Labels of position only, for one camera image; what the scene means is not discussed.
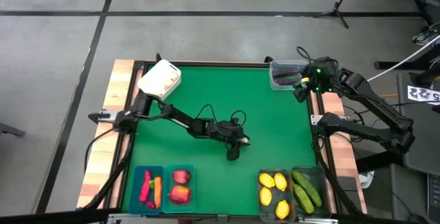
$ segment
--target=tripod stand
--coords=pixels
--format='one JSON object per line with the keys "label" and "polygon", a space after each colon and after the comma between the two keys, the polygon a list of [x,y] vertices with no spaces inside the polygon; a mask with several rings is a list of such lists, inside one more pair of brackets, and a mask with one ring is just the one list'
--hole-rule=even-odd
{"label": "tripod stand", "polygon": [[347,24],[347,22],[345,22],[344,17],[342,17],[342,15],[339,13],[339,6],[341,5],[342,1],[344,1],[344,0],[339,0],[338,2],[335,2],[335,5],[333,6],[333,9],[328,10],[328,11],[324,11],[321,14],[319,14],[317,16],[314,16],[314,18],[319,18],[319,17],[322,17],[322,16],[337,16],[341,20],[341,22],[344,25],[344,27],[346,29],[348,29],[349,28],[349,24]]}

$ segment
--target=clear plastic tray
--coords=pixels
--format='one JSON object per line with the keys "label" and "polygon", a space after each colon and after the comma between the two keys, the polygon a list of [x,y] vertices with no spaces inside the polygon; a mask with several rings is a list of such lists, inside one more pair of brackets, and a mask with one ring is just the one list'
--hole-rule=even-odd
{"label": "clear plastic tray", "polygon": [[[273,177],[277,172],[281,173],[284,178],[287,180],[287,188],[286,190],[280,191],[276,188],[276,186],[270,188],[270,192],[272,193],[272,200],[268,206],[264,206],[260,203],[260,190],[263,188],[263,186],[260,184],[258,176],[256,178],[256,193],[257,193],[257,199],[258,199],[258,212],[260,219],[266,223],[288,223],[295,220],[295,207],[294,207],[294,193],[292,192],[292,176],[288,170],[285,169],[262,169],[259,170],[258,175],[261,173],[267,173],[271,177]],[[280,220],[275,215],[275,209],[278,203],[282,200],[286,200],[290,206],[290,213],[289,215],[283,219]]]}
{"label": "clear plastic tray", "polygon": [[325,177],[324,169],[317,166],[295,166],[291,170],[290,178],[292,179],[292,171],[301,172],[306,179],[310,181],[310,183],[315,187],[318,191],[319,196],[322,200],[322,206],[316,207],[313,214],[308,214],[304,212],[301,204],[294,197],[296,215],[300,218],[329,218],[331,216],[330,205],[329,205],[329,197],[327,192],[327,178]]}
{"label": "clear plastic tray", "polygon": [[269,65],[270,87],[275,91],[279,91],[279,90],[292,91],[292,90],[294,90],[294,86],[296,86],[298,83],[301,82],[301,74],[300,73],[288,76],[288,78],[297,78],[298,80],[295,83],[293,83],[292,85],[283,86],[283,85],[278,85],[274,82],[272,72],[276,69],[297,69],[298,71],[301,71],[307,64],[308,64],[308,62],[306,60],[273,60],[272,62],[270,62],[270,65]]}

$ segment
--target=plastic container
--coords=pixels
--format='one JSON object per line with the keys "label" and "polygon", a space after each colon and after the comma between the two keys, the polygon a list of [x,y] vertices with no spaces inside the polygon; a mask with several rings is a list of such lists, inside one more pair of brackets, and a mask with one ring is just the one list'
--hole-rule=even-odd
{"label": "plastic container", "polygon": [[[266,223],[292,222],[295,220],[296,215],[295,215],[295,207],[294,207],[294,193],[292,192],[293,182],[292,182],[292,176],[290,175],[290,172],[285,169],[261,169],[261,170],[259,170],[258,175],[260,175],[261,173],[267,173],[271,177],[274,177],[274,175],[277,172],[281,173],[284,176],[284,178],[286,178],[287,188],[284,192],[277,189],[276,186],[270,188],[269,190],[272,193],[272,200],[270,201],[270,204],[268,206],[264,206],[260,203],[259,194],[260,194],[261,188],[263,188],[264,186],[262,186],[260,184],[258,176],[256,178],[256,181],[257,181],[256,193],[257,193],[257,199],[258,199],[259,216],[260,216],[260,219]],[[283,220],[280,220],[275,215],[275,209],[276,209],[276,206],[278,205],[278,203],[282,200],[286,200],[287,203],[289,204],[290,213],[286,218],[284,218]]]}
{"label": "plastic container", "polygon": [[270,65],[269,65],[269,83],[270,83],[270,87],[273,90],[275,90],[275,91],[279,91],[279,90],[289,90],[289,91],[292,91],[292,90],[294,90],[294,86],[296,86],[298,83],[301,82],[301,74],[300,73],[288,77],[288,78],[298,78],[298,81],[295,82],[293,85],[282,86],[282,85],[278,85],[278,84],[276,84],[274,82],[274,78],[272,76],[272,72],[275,69],[297,69],[297,70],[300,71],[307,64],[309,64],[309,63],[306,60],[273,60],[272,62],[270,62]]}
{"label": "plastic container", "polygon": [[[164,168],[161,166],[137,166],[135,168],[135,174],[133,177],[133,187],[131,190],[129,213],[155,216],[162,211],[163,200],[161,206],[157,209],[147,207],[145,203],[141,203],[139,201],[139,195],[142,189],[142,185],[144,184],[144,176],[146,170],[150,171],[151,179],[154,179],[157,176],[162,178],[162,198],[164,196]],[[148,194],[148,201],[154,202],[154,189],[150,189],[150,192]]]}
{"label": "plastic container", "polygon": [[[191,179],[187,184],[176,183],[172,178],[175,170],[188,170],[191,172]],[[173,164],[165,167],[164,195],[162,198],[162,209],[165,213],[189,213],[195,209],[195,169],[192,164]],[[190,188],[191,197],[187,204],[174,204],[170,202],[170,193],[173,186],[185,186]]]}
{"label": "plastic container", "polygon": [[153,94],[161,100],[165,100],[179,86],[182,81],[181,74],[176,66],[162,59],[138,80],[137,86],[144,93]]}
{"label": "plastic container", "polygon": [[293,170],[297,170],[301,172],[306,179],[310,181],[310,183],[315,187],[318,191],[319,196],[322,199],[322,206],[316,207],[313,214],[308,214],[304,212],[301,204],[294,197],[296,215],[300,218],[329,218],[331,216],[330,205],[329,205],[329,196],[327,192],[327,178],[325,177],[324,169],[317,166],[295,166],[292,168]]}

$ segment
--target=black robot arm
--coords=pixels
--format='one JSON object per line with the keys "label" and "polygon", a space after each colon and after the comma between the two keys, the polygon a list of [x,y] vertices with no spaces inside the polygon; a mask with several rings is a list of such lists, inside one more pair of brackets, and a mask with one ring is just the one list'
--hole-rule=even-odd
{"label": "black robot arm", "polygon": [[302,83],[296,86],[294,95],[303,102],[310,91],[334,92],[363,104],[389,128],[379,129],[341,120],[336,114],[325,113],[318,122],[318,130],[326,137],[342,131],[351,135],[379,142],[385,149],[396,153],[407,153],[414,142],[413,121],[381,99],[371,89],[366,79],[348,69],[338,69],[332,58],[319,58],[302,71]]}
{"label": "black robot arm", "polygon": [[[149,107],[153,101],[157,102],[160,114],[149,116],[147,113],[149,113]],[[172,104],[167,104],[157,96],[142,91],[136,96],[135,103],[130,111],[120,111],[116,114],[113,127],[122,133],[134,133],[138,120],[152,121],[158,119],[170,120],[180,125],[195,138],[210,138],[225,142],[228,145],[226,153],[228,160],[238,159],[240,147],[250,145],[250,138],[243,132],[243,127],[239,124],[238,118],[231,117],[228,121],[220,122],[212,118],[192,118]]]}

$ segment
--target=sticker with text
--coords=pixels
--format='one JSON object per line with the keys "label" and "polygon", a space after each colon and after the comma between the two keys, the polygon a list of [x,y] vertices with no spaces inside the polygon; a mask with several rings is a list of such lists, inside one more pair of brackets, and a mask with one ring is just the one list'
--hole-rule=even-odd
{"label": "sticker with text", "polygon": [[425,102],[425,101],[436,101],[436,102],[428,102],[427,104],[440,104],[440,92],[433,91],[429,89],[424,89],[421,87],[411,87],[408,86],[408,99]]}

